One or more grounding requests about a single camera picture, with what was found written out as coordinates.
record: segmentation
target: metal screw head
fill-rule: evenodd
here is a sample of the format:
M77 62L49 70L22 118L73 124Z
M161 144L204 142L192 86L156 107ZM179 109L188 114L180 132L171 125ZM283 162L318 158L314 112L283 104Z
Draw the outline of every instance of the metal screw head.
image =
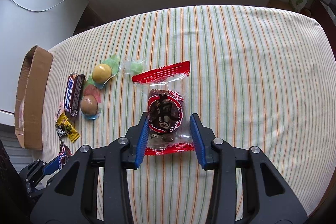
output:
M89 151L90 147L88 145L82 145L81 148L79 149L79 151L85 153L87 151Z
M214 138L213 142L214 142L215 144L222 144L224 141L223 141L223 139L221 139L221 138Z
M251 147L251 151L253 153L258 154L258 153L260 153L260 148L258 146L253 146L253 147Z
M127 143L127 142L128 142L128 139L125 138L125 137L121 137L121 138L119 138L119 140L118 140L118 143L120 143L120 144L125 144L125 143Z

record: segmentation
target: wrapped candy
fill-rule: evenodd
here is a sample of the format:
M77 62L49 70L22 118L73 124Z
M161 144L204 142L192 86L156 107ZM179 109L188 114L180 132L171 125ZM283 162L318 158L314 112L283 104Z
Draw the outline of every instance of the wrapped candy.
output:
M148 95L149 138L145 155L194 150L185 118L189 73L190 62L184 61L132 77L133 83Z

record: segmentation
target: brown ball candy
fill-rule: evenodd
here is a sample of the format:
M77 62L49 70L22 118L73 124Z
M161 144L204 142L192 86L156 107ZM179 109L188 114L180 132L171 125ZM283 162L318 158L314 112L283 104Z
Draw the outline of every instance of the brown ball candy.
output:
M98 111L98 103L93 95L84 96L81 101L81 110L85 115L95 115Z

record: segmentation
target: gray object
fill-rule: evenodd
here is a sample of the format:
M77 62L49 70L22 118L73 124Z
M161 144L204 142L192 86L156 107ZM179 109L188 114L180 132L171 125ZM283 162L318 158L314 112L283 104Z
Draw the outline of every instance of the gray object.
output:
M85 153L87 151L89 151L90 147L88 145L83 145L81 146L81 148L79 149L81 152Z
M251 151L255 154L260 153L260 148L258 146L253 146L251 147Z
M120 143L120 144L125 144L125 143L127 143L127 142L128 142L128 139L125 138L125 137L121 137L121 138L119 138L119 140L118 140L118 143Z
M20 146L14 133L14 127L0 124L0 140L9 156L10 162L18 173L33 161L31 151ZM43 185L40 182L36 189L40 190L42 188Z
M224 141L221 138L214 138L213 142L215 144L222 144Z

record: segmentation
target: striped bedsheet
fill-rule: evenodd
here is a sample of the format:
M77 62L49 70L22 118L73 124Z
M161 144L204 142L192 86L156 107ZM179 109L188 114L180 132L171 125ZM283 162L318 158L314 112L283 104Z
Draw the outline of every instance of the striped bedsheet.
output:
M53 159L59 141L53 117L72 72L89 75L112 54L145 59L145 69L190 60L186 116L198 113L204 126L231 145L259 146L310 214L336 165L335 59L322 27L300 14L248 6L196 6L158 10L117 20L53 47L43 107L43 152ZM79 117L81 137L66 144L108 145L125 135L146 110L146 95L129 75L117 75L101 91L103 110L95 121ZM237 218L242 188L237 170ZM204 223L212 171L195 152L146 156L128 171L135 223ZM102 212L103 173L98 185Z

